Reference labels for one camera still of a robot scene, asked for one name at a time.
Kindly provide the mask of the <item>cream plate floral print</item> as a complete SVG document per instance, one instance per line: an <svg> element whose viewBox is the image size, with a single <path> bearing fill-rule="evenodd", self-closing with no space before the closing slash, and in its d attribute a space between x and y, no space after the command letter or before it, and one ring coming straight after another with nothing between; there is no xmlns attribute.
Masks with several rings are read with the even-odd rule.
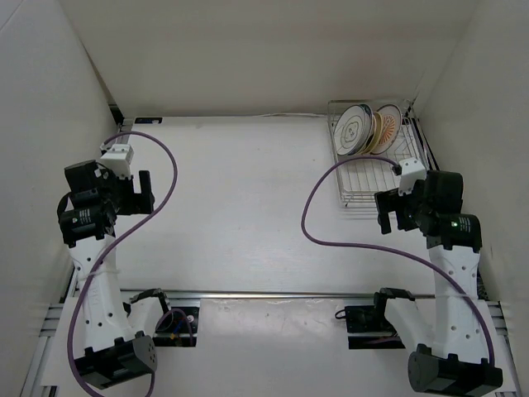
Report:
<svg viewBox="0 0 529 397"><path fill-rule="evenodd" d="M379 112L374 112L374 133L371 142L368 146L368 152L372 153L376 146L379 144L380 137L383 130L383 118Z"/></svg>

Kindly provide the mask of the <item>cream plate black spot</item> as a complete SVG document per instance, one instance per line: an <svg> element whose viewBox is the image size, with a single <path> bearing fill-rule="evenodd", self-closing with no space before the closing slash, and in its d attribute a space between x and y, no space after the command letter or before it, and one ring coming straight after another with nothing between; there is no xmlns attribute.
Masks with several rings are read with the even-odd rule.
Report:
<svg viewBox="0 0 529 397"><path fill-rule="evenodd" d="M365 154L369 154L378 145L380 128L382 127L381 118L378 112L373 113L373 131L366 143Z"/></svg>

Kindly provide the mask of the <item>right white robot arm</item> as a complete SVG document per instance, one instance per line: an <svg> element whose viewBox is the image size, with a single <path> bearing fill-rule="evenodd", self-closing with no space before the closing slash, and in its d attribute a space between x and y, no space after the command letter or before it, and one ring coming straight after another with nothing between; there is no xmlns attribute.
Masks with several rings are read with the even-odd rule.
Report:
<svg viewBox="0 0 529 397"><path fill-rule="evenodd" d="M409 353L407 375L414 391L485 396L502 386L503 371L478 308L480 221L461 211L462 175L410 162L399 169L399 186L375 195L378 221L388 234L389 215L395 213L398 229L417 229L425 237L429 258L422 263L434 272L436 318L427 323L405 289L382 289L375 295L372 323L397 331Z"/></svg>

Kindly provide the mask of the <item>dark blue rimmed plate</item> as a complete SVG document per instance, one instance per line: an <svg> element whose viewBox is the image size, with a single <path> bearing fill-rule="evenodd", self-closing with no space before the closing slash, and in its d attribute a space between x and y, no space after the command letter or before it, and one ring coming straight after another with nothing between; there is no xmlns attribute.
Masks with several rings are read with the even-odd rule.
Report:
<svg viewBox="0 0 529 397"><path fill-rule="evenodd" d="M364 141L363 146L361 147L360 151L363 152L367 145L368 141L372 135L372 129L373 129L373 111L371 106L369 106L366 103L361 103L360 106L365 111L365 129L364 129Z"/></svg>

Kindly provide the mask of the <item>white plate black line pattern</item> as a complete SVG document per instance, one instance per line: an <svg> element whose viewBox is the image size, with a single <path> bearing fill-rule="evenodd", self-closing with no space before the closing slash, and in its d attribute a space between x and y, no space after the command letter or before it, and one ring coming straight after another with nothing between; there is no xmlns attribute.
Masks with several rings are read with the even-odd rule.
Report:
<svg viewBox="0 0 529 397"><path fill-rule="evenodd" d="M354 155L363 146L365 111L359 104L347 108L334 127L333 142L337 155Z"/></svg>

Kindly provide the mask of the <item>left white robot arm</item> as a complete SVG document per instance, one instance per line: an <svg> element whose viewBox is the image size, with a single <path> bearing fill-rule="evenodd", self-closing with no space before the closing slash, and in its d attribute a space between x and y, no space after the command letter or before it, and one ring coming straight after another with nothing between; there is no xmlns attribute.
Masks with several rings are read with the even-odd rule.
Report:
<svg viewBox="0 0 529 397"><path fill-rule="evenodd" d="M160 289L122 300L115 248L123 241L118 216L157 213L150 173L142 170L140 192L131 177L117 175L95 160L64 170L70 191L57 209L60 230L74 263L80 294L67 334L67 357L79 386L90 396L143 375L158 361L153 337L173 322L173 310Z"/></svg>

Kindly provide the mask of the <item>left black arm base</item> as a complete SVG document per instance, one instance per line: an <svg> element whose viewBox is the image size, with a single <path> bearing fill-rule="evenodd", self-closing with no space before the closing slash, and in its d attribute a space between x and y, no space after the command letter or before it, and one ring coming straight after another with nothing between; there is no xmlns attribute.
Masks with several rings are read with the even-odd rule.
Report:
<svg viewBox="0 0 529 397"><path fill-rule="evenodd" d="M157 328L153 337L156 347L195 347L198 341L200 308L179 307Z"/></svg>

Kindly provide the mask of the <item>orange sunburst plate green rim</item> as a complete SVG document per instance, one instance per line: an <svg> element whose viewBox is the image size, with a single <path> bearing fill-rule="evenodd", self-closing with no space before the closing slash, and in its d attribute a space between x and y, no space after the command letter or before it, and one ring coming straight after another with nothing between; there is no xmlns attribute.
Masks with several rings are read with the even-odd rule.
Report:
<svg viewBox="0 0 529 397"><path fill-rule="evenodd" d="M372 151L375 155L381 155L387 151L395 142L402 126L402 113L395 104L385 104L377 110L381 116L382 132L378 145Z"/></svg>

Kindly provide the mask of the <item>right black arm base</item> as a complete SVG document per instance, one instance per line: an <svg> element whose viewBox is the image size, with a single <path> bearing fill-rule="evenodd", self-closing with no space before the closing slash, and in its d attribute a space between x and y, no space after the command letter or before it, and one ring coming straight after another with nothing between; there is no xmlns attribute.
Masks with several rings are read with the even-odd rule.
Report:
<svg viewBox="0 0 529 397"><path fill-rule="evenodd" d="M345 306L335 312L335 320L346 323L350 350L403 349L404 345L395 328L380 317L374 306Z"/></svg>

